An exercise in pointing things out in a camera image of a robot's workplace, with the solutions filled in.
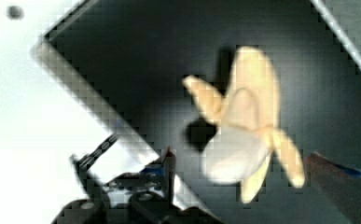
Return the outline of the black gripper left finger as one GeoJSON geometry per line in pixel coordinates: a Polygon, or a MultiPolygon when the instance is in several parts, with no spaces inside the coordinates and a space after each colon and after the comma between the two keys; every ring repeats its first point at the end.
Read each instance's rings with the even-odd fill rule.
{"type": "Polygon", "coordinates": [[[90,171],[102,155],[95,150],[71,159],[88,197],[65,205],[50,224],[224,224],[198,206],[174,203],[176,158],[171,150],[141,171],[123,173],[105,184],[90,171]]]}

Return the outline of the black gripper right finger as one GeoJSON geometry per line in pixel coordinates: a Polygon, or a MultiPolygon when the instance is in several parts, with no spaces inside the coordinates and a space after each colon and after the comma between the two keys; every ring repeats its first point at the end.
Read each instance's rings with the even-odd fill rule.
{"type": "Polygon", "coordinates": [[[318,153],[310,154],[304,162],[310,181],[352,224],[361,224],[361,171],[318,153]]]}

